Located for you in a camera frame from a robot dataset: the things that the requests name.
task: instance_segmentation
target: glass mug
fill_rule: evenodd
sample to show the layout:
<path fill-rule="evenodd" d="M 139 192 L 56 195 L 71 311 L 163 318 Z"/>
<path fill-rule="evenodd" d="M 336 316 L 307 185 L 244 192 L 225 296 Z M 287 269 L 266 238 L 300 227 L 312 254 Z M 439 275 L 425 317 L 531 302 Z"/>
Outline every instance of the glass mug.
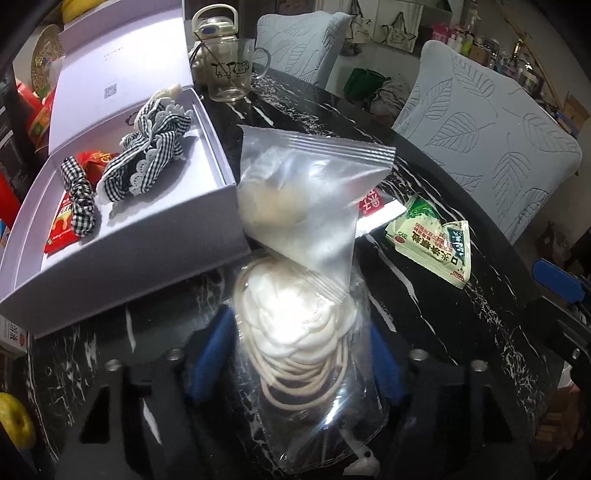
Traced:
<path fill-rule="evenodd" d="M 271 55 L 255 47 L 253 38 L 238 38 L 220 43 L 204 44 L 203 58 L 207 75 L 207 90 L 216 102 L 233 102 L 251 91 L 252 57 L 255 50 L 267 55 L 267 64 L 258 78 L 269 69 Z"/>

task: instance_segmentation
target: qr code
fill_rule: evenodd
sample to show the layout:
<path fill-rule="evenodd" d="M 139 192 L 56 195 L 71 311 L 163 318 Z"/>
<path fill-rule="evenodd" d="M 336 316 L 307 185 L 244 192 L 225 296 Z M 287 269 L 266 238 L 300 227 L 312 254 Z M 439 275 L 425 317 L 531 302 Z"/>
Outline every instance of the qr code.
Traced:
<path fill-rule="evenodd" d="M 105 98 L 109 98 L 117 93 L 117 84 L 111 85 L 105 89 Z"/>
<path fill-rule="evenodd" d="M 18 327 L 13 323 L 9 324 L 9 338 L 14 342 L 18 342 Z"/>

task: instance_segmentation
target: green bag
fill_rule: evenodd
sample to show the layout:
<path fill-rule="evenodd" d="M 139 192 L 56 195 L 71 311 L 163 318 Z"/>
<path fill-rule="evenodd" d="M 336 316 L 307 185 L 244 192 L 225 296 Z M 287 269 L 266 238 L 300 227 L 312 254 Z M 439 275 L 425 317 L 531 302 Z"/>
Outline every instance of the green bag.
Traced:
<path fill-rule="evenodd" d="M 390 77 L 367 69 L 353 69 L 343 91 L 347 100 L 370 100 Z"/>

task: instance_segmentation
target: white gift box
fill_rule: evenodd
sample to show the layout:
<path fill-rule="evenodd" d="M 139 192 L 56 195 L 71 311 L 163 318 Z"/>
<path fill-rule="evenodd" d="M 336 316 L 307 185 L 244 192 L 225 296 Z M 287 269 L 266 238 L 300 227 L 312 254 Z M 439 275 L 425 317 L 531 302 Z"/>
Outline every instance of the white gift box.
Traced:
<path fill-rule="evenodd" d="M 180 0 L 117 0 L 61 34 L 50 158 L 29 191 L 0 265 L 0 314 L 39 337 L 249 252 L 236 183 L 192 88 Z M 82 151 L 117 152 L 139 108 L 181 84 L 197 125 L 148 193 L 97 202 L 94 231 L 50 256 L 64 192 L 59 167 Z"/>

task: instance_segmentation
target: cartoon print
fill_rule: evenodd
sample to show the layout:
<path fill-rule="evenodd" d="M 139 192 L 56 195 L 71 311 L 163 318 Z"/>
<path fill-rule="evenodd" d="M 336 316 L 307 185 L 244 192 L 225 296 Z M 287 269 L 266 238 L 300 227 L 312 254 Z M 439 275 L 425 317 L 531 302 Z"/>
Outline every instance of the cartoon print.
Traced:
<path fill-rule="evenodd" d="M 230 63 L 212 63 L 212 67 L 216 68 L 216 76 L 217 78 L 222 78 L 222 77 L 226 77 L 226 78 L 231 78 L 232 77 L 232 71 L 230 69 L 230 67 L 232 65 L 234 65 L 236 62 L 231 61 Z"/>
<path fill-rule="evenodd" d="M 249 68 L 250 68 L 250 65 L 248 63 L 248 60 L 237 61 L 236 64 L 234 65 L 234 73 L 236 74 L 237 77 L 239 77 L 240 75 L 248 72 Z"/>

